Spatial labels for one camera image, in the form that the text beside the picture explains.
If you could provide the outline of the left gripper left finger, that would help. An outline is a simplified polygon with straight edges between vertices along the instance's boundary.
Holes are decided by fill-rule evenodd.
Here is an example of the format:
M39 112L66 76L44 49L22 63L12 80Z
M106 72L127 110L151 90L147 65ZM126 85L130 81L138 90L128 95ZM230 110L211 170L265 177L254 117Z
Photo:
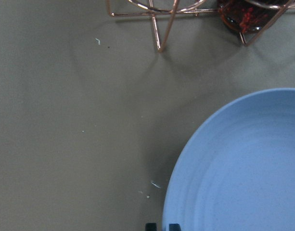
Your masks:
M145 224L145 231L157 231L157 224L156 223L146 223Z

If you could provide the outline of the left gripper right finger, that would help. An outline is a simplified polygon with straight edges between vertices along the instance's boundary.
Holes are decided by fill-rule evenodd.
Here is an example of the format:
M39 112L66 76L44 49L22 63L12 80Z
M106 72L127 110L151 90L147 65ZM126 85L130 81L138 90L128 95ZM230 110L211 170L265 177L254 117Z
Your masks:
M169 224L168 230L169 231L181 231L181 227L177 223Z

